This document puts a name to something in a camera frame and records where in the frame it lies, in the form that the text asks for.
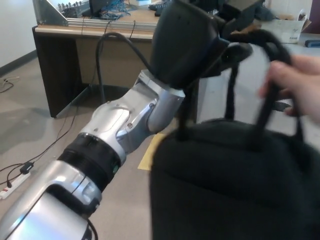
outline computer monitor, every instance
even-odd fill
[[[110,2],[111,0],[89,0],[91,17],[100,17],[101,9],[108,6]]]

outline desk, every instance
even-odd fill
[[[138,9],[116,23],[133,26],[146,25],[147,30],[114,28],[110,23],[106,32],[118,32],[131,40],[149,60],[152,52],[154,28],[158,22],[155,12]],[[98,84],[95,51],[103,27],[86,25],[79,19],[75,26],[39,25],[33,36],[41,68],[50,115],[55,118],[90,84]],[[125,43],[117,39],[105,41],[100,57],[101,74],[106,85],[108,101],[120,98],[131,88],[145,66]],[[194,98],[193,120],[197,118],[198,93]]]

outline metal rack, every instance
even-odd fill
[[[59,7],[54,6],[49,0],[32,0],[36,21],[38,25],[55,25],[55,26],[70,26],[70,27],[88,27],[88,28],[105,28],[108,20],[98,19],[83,19],[81,16],[78,18],[65,17],[60,11]],[[61,0],[61,3],[69,4],[70,0]],[[82,2],[81,5],[89,5],[88,1]],[[115,29],[134,29],[138,31],[154,31],[156,23],[139,23],[129,21],[113,21],[110,23],[111,28]]]

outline black bag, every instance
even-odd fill
[[[281,44],[261,33],[232,39],[290,64]],[[233,119],[237,70],[225,118],[187,128],[184,116],[154,154],[153,240],[320,239],[320,155],[304,143],[299,115],[294,136],[265,129],[280,90],[275,85],[255,125]]]

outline human hand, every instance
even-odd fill
[[[264,98],[273,81],[283,88],[279,100],[294,96],[301,113],[320,124],[320,57],[292,56],[292,65],[273,61],[258,94]],[[292,107],[284,112],[289,116],[295,115]]]

